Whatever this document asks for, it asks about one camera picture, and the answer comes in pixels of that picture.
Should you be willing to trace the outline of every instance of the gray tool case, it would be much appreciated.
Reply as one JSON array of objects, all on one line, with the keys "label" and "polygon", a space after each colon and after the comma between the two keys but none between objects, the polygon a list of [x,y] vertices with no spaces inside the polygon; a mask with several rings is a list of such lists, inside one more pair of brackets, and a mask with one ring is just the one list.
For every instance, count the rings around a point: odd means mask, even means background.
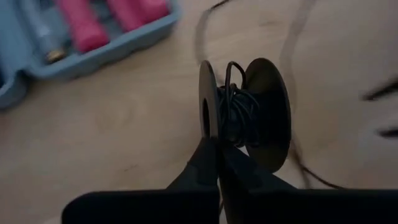
[{"label": "gray tool case", "polygon": [[149,47],[167,37],[181,11],[177,0],[169,0],[170,14],[136,30],[124,33],[111,15],[105,0],[91,0],[98,21],[110,38],[109,44],[81,54],[74,49],[67,23],[52,0],[45,0],[41,7],[42,17],[54,34],[62,40],[67,56],[55,63],[47,64],[32,38],[20,0],[0,0],[0,109],[20,102],[27,92],[23,76],[42,79],[68,80],[87,75],[102,65],[121,60],[133,51]]}]

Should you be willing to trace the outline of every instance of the wooden table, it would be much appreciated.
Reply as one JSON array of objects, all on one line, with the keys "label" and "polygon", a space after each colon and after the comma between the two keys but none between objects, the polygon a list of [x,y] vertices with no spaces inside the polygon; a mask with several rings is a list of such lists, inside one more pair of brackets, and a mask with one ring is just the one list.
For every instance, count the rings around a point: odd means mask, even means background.
[{"label": "wooden table", "polygon": [[[215,2],[181,0],[168,39],[85,78],[37,82],[0,115],[0,223],[58,223],[80,194],[163,188],[179,174],[200,139],[193,34]],[[223,75],[230,60],[271,59],[308,166],[347,187],[398,187],[398,142],[376,133],[398,124],[398,98],[360,99],[398,71],[398,1],[304,2],[230,2],[210,18],[210,62]],[[290,161],[277,175],[302,184]]]}]

